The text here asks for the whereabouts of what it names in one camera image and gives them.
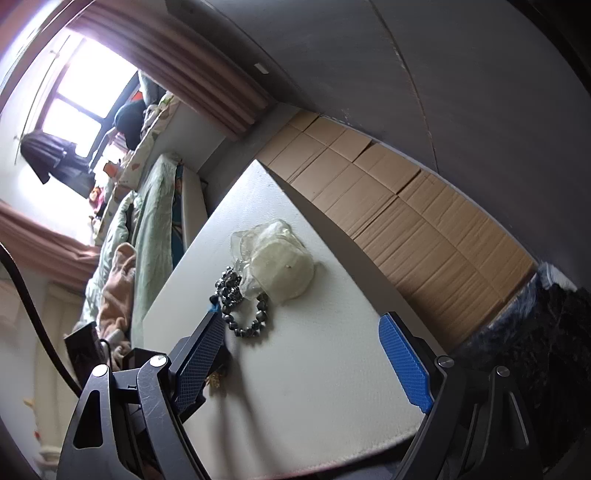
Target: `bedding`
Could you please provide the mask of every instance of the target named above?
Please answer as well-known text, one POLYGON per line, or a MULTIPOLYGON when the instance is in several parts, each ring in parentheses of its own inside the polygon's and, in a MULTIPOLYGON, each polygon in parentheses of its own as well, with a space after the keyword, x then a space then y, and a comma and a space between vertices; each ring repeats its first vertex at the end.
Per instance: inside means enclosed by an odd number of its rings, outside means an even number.
POLYGON ((161 155, 138 190, 142 203, 138 211, 138 226, 131 241, 137 251, 134 308, 131 315, 133 347, 141 348, 144 344, 144 316, 173 272, 172 205, 179 161, 179 157, 174 154, 161 155))
POLYGON ((161 155, 138 192, 130 192, 121 202, 101 249, 99 265, 86 286, 82 315, 75 329, 98 320, 109 275, 115 267, 113 256, 129 242, 137 256, 128 336, 134 346, 142 346, 143 318, 184 254, 183 171, 180 157, 161 155))
POLYGON ((134 152, 128 152, 121 162, 123 172, 119 176, 111 198, 105 208, 100 227, 95 235, 95 245, 101 246, 104 243, 106 233, 109 230, 109 226, 121 201, 123 201, 123 198, 129 192, 138 188, 144 167, 146 166, 145 163, 150 156, 154 143, 168 126, 179 104, 180 100, 172 93, 167 92, 160 100, 158 106, 147 116, 148 118, 142 127, 142 140, 138 148, 134 152))
POLYGON ((105 236, 105 243, 100 249, 99 264, 94 275, 86 284, 85 299, 82 307, 80 320, 74 326, 74 330, 94 322, 98 318, 100 303, 103 295, 103 288, 113 265, 115 250, 129 238, 129 230, 126 227, 127 210, 133 204, 137 194, 130 192, 121 202, 119 209, 113 216, 113 221, 109 226, 105 236))

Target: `dark fabric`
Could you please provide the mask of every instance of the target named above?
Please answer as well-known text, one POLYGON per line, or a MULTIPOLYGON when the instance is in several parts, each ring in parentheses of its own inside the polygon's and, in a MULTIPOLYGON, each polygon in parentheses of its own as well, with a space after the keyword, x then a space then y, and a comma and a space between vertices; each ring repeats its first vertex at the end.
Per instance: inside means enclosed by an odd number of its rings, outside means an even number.
POLYGON ((126 103, 115 114, 115 128, 124 134, 125 144, 130 150, 138 148, 145 110, 143 100, 134 100, 126 103))
POLYGON ((68 154, 75 155, 76 144, 35 130, 23 136, 21 154, 42 183, 49 181, 68 154))
POLYGON ((170 236, 170 246, 173 258, 173 269, 184 255, 183 243, 183 165, 177 165, 174 175, 174 197, 173 197, 173 231, 170 236))
POLYGON ((82 196, 88 196, 94 185, 88 162, 76 155, 73 142, 35 130, 23 136, 21 154, 42 183, 47 183, 51 175, 82 196))
POLYGON ((591 425, 591 296, 535 281, 535 303, 515 309, 453 353, 461 365, 506 365, 530 414, 544 466, 552 467, 591 425))

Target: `cardboard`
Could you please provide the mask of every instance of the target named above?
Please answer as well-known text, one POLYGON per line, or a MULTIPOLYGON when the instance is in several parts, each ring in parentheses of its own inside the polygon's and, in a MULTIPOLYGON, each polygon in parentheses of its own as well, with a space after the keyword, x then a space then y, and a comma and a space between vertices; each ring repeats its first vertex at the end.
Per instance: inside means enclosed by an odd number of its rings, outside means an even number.
POLYGON ((400 198, 355 242, 444 349, 469 335, 501 301, 476 268, 400 198))
POLYGON ((292 118, 289 121, 289 124, 292 127, 297 128, 300 132, 303 132, 317 118, 317 113, 307 112, 306 110, 300 110, 294 115, 294 118, 292 118))
POLYGON ((493 219, 434 175, 421 172, 400 198, 456 247, 502 300, 534 268, 532 258, 493 219))
POLYGON ((283 180, 291 181, 325 149, 322 143, 300 133, 269 163, 269 167, 283 180))
POLYGON ((269 140, 269 142, 256 154, 256 159, 262 164, 269 165, 299 134, 300 131, 297 128, 294 128, 291 125, 284 126, 279 130, 277 135, 271 138, 271 140, 269 140))
POLYGON ((350 162, 327 148, 298 177, 292 186, 309 201, 313 201, 350 162))
POLYGON ((330 145, 330 148, 347 160, 354 161, 370 142, 371 138, 348 128, 330 145))
POLYGON ((327 118, 317 118, 306 128, 306 133, 319 142, 328 146, 345 131, 345 127, 327 118))
POLYGON ((312 203, 355 239, 393 198, 386 187, 350 164, 312 203))
MULTIPOLYGON (((270 168, 353 238, 452 349, 503 308, 535 262, 437 176, 314 116, 300 112, 290 121, 297 131, 294 124, 310 123, 270 168)), ((292 135, 281 131, 263 150, 274 154, 292 135)))
POLYGON ((355 160, 355 165, 394 193, 399 193, 421 171, 417 165, 382 145, 369 147, 355 160))

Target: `pink curtain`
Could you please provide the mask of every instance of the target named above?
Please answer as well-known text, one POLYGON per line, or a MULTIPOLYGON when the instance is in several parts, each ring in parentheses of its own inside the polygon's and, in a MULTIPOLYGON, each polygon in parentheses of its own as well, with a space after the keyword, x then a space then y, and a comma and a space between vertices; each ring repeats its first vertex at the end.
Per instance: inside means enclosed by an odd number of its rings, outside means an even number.
POLYGON ((19 268, 83 291, 99 262, 98 247, 49 230, 0 200, 0 242, 19 268))
POLYGON ((270 96, 186 25, 131 0, 96 0, 68 25, 102 43, 237 139, 270 96))

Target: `green blanket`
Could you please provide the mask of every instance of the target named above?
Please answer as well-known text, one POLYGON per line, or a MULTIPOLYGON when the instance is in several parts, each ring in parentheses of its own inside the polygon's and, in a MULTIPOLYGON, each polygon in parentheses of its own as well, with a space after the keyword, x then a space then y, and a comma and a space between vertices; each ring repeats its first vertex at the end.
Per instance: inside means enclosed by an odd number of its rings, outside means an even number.
POLYGON ((131 241, 137 251, 131 316, 133 347, 144 346, 144 317, 173 272, 170 245, 177 164, 175 156, 161 155, 138 191, 141 205, 131 241))

